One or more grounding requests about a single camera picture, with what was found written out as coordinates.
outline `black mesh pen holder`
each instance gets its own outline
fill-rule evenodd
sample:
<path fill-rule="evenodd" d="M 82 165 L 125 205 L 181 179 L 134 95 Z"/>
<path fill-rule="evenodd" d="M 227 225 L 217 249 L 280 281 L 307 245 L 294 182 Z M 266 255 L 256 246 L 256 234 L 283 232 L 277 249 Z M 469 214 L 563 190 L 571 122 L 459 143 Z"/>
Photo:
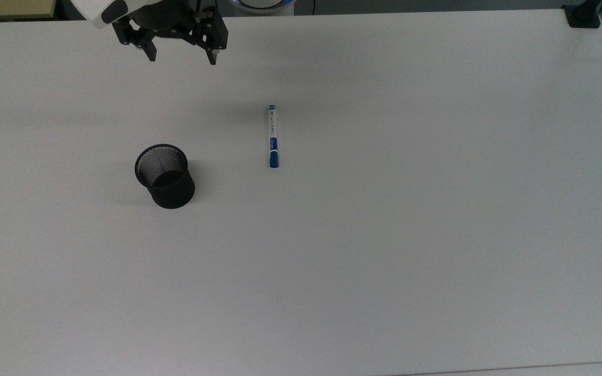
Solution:
<path fill-rule="evenodd" d="M 145 149 L 136 159 L 135 171 L 138 181 L 148 188 L 160 207 L 177 209 L 194 195 L 187 157 L 174 145 L 159 144 Z"/>

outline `blue marker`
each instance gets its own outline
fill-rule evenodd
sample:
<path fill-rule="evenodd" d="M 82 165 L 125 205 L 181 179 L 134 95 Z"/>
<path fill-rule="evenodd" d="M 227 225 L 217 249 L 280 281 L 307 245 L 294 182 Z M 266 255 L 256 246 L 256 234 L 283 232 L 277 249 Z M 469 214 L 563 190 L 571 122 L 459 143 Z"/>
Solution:
<path fill-rule="evenodd" d="M 277 125 L 275 124 L 275 106 L 268 107 L 268 136 L 271 143 L 271 157 L 268 164 L 272 169 L 277 168 Z"/>

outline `black clamp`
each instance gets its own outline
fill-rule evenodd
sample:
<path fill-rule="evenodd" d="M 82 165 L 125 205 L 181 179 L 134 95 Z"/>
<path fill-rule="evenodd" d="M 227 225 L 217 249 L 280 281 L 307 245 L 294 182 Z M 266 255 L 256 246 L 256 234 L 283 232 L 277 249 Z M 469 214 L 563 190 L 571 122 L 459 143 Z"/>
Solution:
<path fill-rule="evenodd" d="M 217 53 L 227 48 L 229 36 L 217 7 L 205 7 L 201 12 L 194 12 L 184 3 L 182 7 L 179 2 L 174 2 L 170 7 L 166 4 L 165 9 L 155 9 L 159 5 L 165 5 L 165 2 L 148 5 L 113 22 L 115 35 L 120 43 L 135 45 L 153 62 L 157 57 L 154 37 L 182 39 L 203 48 L 208 61 L 214 66 L 217 63 Z M 139 24 L 138 30 L 132 28 L 132 19 Z"/>

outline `robotic arm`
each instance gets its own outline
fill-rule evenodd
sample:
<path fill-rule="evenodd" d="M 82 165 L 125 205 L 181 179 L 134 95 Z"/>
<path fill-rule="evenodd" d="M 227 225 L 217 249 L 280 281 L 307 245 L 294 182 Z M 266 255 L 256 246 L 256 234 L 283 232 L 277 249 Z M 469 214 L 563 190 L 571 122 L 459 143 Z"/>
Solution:
<path fill-rule="evenodd" d="M 177 38 L 206 51 L 211 65 L 227 48 L 229 31 L 215 6 L 193 9 L 187 0 L 72 0 L 76 9 L 97 28 L 111 24 L 120 43 L 133 44 L 153 62 L 157 57 L 154 37 Z M 139 28 L 134 29 L 131 21 Z"/>

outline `table surface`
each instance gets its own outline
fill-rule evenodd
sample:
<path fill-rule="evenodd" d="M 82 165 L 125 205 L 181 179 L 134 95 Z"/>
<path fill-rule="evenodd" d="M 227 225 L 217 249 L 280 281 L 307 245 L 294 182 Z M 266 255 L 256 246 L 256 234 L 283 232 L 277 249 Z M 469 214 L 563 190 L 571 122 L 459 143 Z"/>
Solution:
<path fill-rule="evenodd" d="M 228 19 L 229 46 L 0 24 L 0 374 L 602 361 L 602 27 Z M 280 168 L 265 111 L 278 108 Z M 172 143 L 193 200 L 157 207 Z"/>

